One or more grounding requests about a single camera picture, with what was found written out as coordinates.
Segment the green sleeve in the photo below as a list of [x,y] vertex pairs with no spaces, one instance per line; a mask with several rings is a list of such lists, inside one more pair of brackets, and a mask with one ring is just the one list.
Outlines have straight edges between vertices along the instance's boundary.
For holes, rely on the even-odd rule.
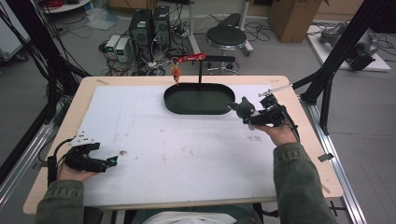
[[36,224],[82,224],[84,186],[76,180],[58,180],[49,185],[37,206]]
[[336,223],[318,170],[302,145],[285,144],[274,150],[274,181],[281,223]]

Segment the stool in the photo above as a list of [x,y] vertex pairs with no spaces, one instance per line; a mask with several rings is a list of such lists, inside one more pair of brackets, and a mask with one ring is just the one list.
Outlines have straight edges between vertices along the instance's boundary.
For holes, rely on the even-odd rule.
[[[244,47],[247,42],[247,36],[243,31],[233,26],[215,26],[207,31],[206,42],[220,49],[220,55],[225,56],[228,49],[241,49]],[[219,63],[219,67],[212,68],[212,63],[208,62],[206,63],[206,71],[210,75],[213,75],[211,73],[213,70],[219,70],[221,75],[224,70],[239,75],[239,65],[238,63],[235,64],[237,68],[233,70],[232,63],[227,63],[225,66],[224,63]]]

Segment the right hand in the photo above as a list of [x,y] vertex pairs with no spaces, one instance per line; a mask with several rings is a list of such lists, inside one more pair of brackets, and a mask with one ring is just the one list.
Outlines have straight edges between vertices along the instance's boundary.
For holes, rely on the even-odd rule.
[[271,140],[277,147],[287,143],[298,142],[294,132],[291,130],[290,125],[286,123],[285,120],[278,127],[269,127],[266,125],[255,125],[254,127],[270,135]]

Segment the person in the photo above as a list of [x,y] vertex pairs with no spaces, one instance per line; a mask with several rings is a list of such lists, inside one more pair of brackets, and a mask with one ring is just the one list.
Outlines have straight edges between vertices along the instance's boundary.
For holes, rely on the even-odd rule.
[[[276,145],[274,149],[274,182],[279,219],[281,223],[336,223],[321,189],[317,168],[296,140],[290,125],[283,122],[278,127],[255,126],[266,132]],[[57,181],[49,185],[46,195],[37,206],[35,223],[83,223],[83,181],[96,175],[90,172],[78,172],[62,164]],[[258,223],[256,213],[236,216],[241,205],[234,207],[203,207],[202,211],[193,213],[156,212],[142,210],[143,215],[133,223]]]

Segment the computer tower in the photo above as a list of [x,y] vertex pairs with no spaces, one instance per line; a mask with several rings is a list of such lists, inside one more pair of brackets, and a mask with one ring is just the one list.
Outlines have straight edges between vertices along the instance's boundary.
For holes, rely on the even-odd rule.
[[150,9],[139,8],[134,12],[129,33],[136,61],[152,62],[156,45],[153,43],[155,33]]
[[156,6],[154,8],[153,21],[157,47],[169,49],[171,47],[169,6]]

